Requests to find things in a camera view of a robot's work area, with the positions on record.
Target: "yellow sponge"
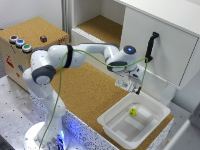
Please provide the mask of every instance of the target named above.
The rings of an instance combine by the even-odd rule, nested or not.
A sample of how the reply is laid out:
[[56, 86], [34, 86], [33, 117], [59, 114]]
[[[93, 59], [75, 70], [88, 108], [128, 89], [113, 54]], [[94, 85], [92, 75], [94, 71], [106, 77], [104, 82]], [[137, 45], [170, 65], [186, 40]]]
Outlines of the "yellow sponge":
[[132, 109], [130, 110], [130, 115], [131, 115], [131, 116], [135, 116], [136, 113], [137, 113], [137, 109], [132, 108]]

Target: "wooden work surface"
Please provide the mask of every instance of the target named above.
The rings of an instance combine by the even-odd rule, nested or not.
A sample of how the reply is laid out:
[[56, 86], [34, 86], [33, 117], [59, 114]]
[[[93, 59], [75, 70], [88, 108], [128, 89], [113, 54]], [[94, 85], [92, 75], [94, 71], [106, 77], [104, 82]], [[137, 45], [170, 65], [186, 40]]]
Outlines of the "wooden work surface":
[[[59, 79], [58, 72], [51, 82], [57, 92]], [[87, 62], [79, 68], [63, 69], [60, 96], [67, 109], [120, 150], [123, 148], [104, 133], [102, 126], [97, 122], [97, 118], [127, 94], [128, 92], [115, 86], [113, 78]], [[172, 119], [173, 115], [170, 114], [137, 150], [145, 150]]]
[[104, 42], [114, 42], [120, 45], [123, 26], [103, 16], [98, 16], [77, 27]]
[[[8, 43], [12, 35], [17, 35], [19, 39], [25, 40], [26, 44], [32, 46], [32, 49], [36, 47], [48, 47], [47, 45], [68, 36], [66, 32], [40, 17], [32, 18], [0, 31], [0, 37]], [[47, 37], [47, 42], [43, 43], [40, 41], [40, 36], [42, 35]]]

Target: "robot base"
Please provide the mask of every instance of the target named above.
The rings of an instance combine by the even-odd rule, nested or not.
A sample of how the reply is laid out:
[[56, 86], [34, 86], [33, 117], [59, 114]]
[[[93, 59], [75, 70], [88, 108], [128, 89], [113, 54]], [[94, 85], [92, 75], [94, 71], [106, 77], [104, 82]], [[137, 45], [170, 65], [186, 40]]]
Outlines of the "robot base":
[[[43, 125], [44, 122], [37, 123], [26, 132], [24, 137], [24, 150], [39, 150], [38, 146], [39, 142], [35, 140], [35, 137], [37, 136], [39, 130], [42, 128]], [[69, 137], [65, 137], [64, 139], [65, 150], [67, 149], [69, 142], [70, 142]], [[40, 150], [49, 150], [49, 147], [41, 146]]]

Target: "drawer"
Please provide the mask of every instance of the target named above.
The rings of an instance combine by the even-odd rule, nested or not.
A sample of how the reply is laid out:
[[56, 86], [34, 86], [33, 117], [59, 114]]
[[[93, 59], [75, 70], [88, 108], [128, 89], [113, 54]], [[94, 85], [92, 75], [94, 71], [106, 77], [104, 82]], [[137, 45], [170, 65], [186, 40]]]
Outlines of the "drawer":
[[126, 8], [121, 48], [132, 45], [137, 50], [137, 58], [143, 58], [153, 32], [160, 36], [154, 40], [151, 54], [153, 60], [148, 63], [148, 70], [180, 86], [198, 37]]

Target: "cardboard box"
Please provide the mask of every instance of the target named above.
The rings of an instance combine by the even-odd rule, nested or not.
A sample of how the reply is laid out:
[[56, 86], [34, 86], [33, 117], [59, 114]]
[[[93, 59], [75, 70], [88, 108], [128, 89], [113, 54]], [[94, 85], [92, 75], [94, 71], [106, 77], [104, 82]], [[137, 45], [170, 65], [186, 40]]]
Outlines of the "cardboard box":
[[[36, 47], [51, 47], [52, 45], [69, 44], [69, 35], [48, 23], [40, 17], [27, 20], [0, 31], [0, 51], [7, 75], [28, 91], [22, 78], [23, 72], [30, 67], [31, 53], [26, 54], [9, 42], [12, 35], [25, 40], [26, 44]], [[47, 42], [41, 42], [41, 36], [47, 37]]]

